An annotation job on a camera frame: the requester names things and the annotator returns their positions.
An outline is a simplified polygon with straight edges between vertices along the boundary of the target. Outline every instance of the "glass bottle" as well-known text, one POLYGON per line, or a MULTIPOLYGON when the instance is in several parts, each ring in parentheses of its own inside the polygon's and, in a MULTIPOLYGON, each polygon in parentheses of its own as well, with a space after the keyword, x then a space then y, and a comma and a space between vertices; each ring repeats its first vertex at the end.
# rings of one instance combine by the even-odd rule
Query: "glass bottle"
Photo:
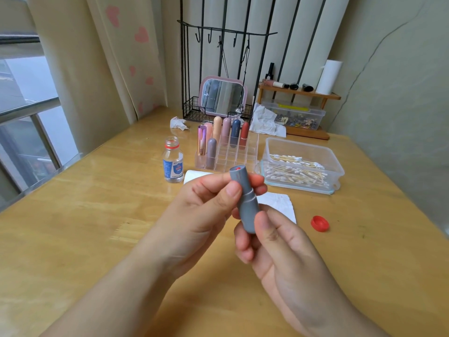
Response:
POLYGON ((162 154, 164 177, 167 182, 177 183, 184 179, 182 158, 178 137, 168 136, 165 140, 165 151, 162 154))

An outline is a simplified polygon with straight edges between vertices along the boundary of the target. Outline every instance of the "person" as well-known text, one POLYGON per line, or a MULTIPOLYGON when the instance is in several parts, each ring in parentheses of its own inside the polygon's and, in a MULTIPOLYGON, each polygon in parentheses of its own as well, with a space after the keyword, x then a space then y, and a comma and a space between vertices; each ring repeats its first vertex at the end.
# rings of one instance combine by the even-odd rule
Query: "person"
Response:
MULTIPOLYGON (((250 174, 257 195, 267 186, 250 174)), ((130 254, 43 337, 143 335, 171 285, 188 272, 233 215, 242 195, 229 173, 186 183, 130 254)), ((261 205, 255 235, 235 227, 238 257, 252 268, 285 320, 305 336, 387 336, 353 306, 306 233, 261 205)))

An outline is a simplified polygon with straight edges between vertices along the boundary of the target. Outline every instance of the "clear acrylic lipstick holder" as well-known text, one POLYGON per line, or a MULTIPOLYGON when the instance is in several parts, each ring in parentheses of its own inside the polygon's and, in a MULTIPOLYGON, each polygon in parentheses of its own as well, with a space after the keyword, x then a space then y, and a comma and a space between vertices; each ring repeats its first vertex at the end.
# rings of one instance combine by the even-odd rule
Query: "clear acrylic lipstick holder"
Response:
POLYGON ((216 156, 207 159, 205 155, 195 153, 195 167, 199 169, 213 170, 217 172, 227 172, 236 165, 245 165, 249 172, 254 172, 257 163, 257 149, 259 147, 259 134, 249 132, 246 142, 239 138, 236 146, 230 144, 230 137, 217 144, 216 156))

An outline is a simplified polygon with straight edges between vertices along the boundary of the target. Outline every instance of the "pink heart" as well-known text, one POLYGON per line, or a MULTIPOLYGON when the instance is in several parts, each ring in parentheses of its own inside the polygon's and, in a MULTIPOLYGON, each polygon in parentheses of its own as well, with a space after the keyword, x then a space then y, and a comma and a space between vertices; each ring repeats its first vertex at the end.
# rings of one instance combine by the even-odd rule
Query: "pink heart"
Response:
POLYGON ((134 34, 134 39, 138 42, 138 43, 146 43, 149 40, 148 37, 148 32, 146 31, 145 27, 139 27, 139 31, 134 34))
POLYGON ((112 26, 119 27, 119 18, 117 17, 120 14, 120 9, 117 6, 111 6, 109 5, 106 8, 106 16, 108 17, 109 21, 112 23, 112 26))

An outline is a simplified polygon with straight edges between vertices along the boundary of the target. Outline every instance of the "black hook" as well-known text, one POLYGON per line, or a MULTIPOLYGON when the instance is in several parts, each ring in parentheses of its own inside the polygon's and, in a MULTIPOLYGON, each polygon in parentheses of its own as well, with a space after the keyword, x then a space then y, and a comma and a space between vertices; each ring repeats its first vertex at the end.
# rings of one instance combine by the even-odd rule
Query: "black hook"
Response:
POLYGON ((199 33, 199 27, 198 28, 198 35, 195 33, 195 37, 197 38, 197 41, 200 43, 201 42, 201 34, 199 33))

